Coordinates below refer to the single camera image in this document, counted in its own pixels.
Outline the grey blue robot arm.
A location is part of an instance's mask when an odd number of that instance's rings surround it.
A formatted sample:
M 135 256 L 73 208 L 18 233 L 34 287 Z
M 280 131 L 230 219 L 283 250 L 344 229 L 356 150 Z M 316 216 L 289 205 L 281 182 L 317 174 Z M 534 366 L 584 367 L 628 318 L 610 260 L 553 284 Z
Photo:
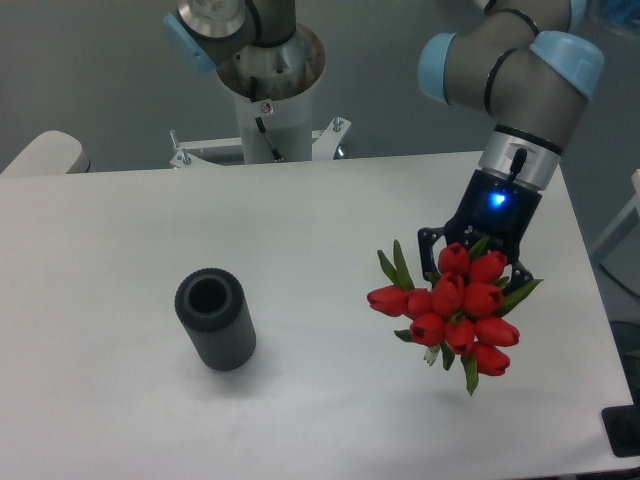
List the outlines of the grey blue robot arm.
M 485 21 L 467 35 L 441 33 L 417 65 L 421 92 L 492 116 L 496 125 L 454 216 L 418 233 L 422 273 L 434 281 L 439 240 L 470 252 L 503 253 L 507 292 L 528 292 L 520 243 L 591 100 L 602 52 L 574 35 L 582 1 L 485 1 Z M 163 28 L 195 70 L 213 71 L 233 95 L 248 164 L 332 158 L 347 126 L 319 137 L 312 88 L 325 67 L 318 37 L 296 20 L 292 1 L 182 1 Z

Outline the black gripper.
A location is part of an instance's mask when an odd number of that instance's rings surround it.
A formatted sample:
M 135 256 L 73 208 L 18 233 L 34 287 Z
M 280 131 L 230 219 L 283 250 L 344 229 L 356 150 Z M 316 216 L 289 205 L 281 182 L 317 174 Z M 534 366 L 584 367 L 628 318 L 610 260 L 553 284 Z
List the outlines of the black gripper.
M 443 227 L 423 227 L 417 232 L 421 273 L 430 282 L 440 274 L 434 246 L 445 235 L 448 244 L 465 241 L 474 246 L 484 237 L 487 248 L 502 252 L 511 264 L 509 282 L 501 289 L 507 296 L 533 279 L 519 259 L 520 242 L 542 196 L 504 178 L 475 170 L 454 216 Z

